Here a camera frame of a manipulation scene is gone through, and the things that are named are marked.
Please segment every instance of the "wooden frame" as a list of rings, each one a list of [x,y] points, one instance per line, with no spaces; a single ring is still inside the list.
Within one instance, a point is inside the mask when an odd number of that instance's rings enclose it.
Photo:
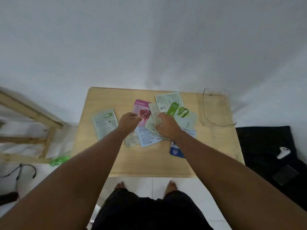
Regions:
[[[0,143],[17,143],[17,144],[44,144],[42,155],[39,158],[22,156],[18,154],[6,154],[0,152],[0,159],[4,161],[17,161],[22,163],[50,163],[50,158],[45,158],[51,144],[52,138],[56,129],[62,129],[63,125],[54,121],[53,119],[37,112],[33,108],[21,103],[15,98],[0,91],[0,104],[6,108],[12,109],[20,114],[23,114],[37,122],[40,122],[48,127],[47,138],[29,138],[29,137],[12,137],[0,136]]]

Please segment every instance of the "right hand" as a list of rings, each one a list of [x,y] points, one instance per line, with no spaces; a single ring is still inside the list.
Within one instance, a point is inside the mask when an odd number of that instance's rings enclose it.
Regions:
[[[165,113],[158,116],[162,119],[162,125],[157,125],[156,128],[163,137],[175,140],[183,132],[173,116]]]

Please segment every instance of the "black shorts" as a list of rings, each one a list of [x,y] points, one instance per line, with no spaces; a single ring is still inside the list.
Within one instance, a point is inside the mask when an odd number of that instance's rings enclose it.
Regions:
[[[107,198],[91,229],[164,229],[184,226],[189,229],[212,229],[187,194],[175,190],[163,199],[153,200],[120,188]]]

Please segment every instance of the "black cloth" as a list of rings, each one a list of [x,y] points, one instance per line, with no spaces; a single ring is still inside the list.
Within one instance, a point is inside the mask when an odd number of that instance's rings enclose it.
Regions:
[[[100,229],[210,229],[200,209],[181,191],[163,199],[141,198],[125,188],[116,189],[101,207],[92,230]]]
[[[297,158],[290,126],[237,127],[236,130],[245,165],[307,211],[307,166]],[[290,149],[291,153],[277,159],[280,147]],[[280,185],[275,175],[289,167],[297,175]]]

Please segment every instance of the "pomegranate image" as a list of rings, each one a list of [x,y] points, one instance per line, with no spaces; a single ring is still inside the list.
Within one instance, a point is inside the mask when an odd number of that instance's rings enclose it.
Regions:
[[[141,116],[146,121],[146,120],[148,120],[148,118],[150,116],[150,110],[142,109],[142,110],[140,110],[140,112],[138,114],[139,114],[139,116]]]

